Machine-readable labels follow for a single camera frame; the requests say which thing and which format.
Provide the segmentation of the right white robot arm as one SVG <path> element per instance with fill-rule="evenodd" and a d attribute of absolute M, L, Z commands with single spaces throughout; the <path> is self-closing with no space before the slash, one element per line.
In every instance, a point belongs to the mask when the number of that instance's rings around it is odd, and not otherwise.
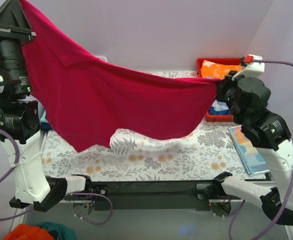
<path fill-rule="evenodd" d="M 267 109 L 270 89 L 260 79 L 237 76 L 232 70 L 219 84 L 217 96 L 224 98 L 233 122 L 266 162 L 276 186 L 258 186 L 225 171 L 213 179 L 213 194 L 219 199 L 228 195 L 244 199 L 260 207 L 270 220 L 284 206 L 276 223 L 293 226 L 293 186 L 285 201 L 293 171 L 293 142 L 285 120 Z"/>

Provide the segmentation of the magenta t shirt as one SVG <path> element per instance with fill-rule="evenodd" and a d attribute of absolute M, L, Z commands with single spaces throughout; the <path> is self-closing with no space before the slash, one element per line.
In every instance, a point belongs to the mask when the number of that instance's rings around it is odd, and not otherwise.
<path fill-rule="evenodd" d="M 118 129 L 169 140 L 190 134 L 214 102 L 216 79 L 167 78 L 100 60 L 30 2 L 35 39 L 23 47 L 32 95 L 51 127 L 78 152 L 109 147 Z"/>

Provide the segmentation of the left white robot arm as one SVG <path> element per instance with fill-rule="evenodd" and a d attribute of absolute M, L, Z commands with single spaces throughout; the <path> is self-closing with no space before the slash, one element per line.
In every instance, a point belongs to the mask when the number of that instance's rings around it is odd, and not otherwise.
<path fill-rule="evenodd" d="M 15 195 L 9 204 L 46 212 L 67 195 L 88 200 L 93 194 L 86 175 L 46 176 L 40 151 L 40 121 L 22 47 L 36 37 L 18 0 L 0 6 L 0 143 L 10 162 Z"/>

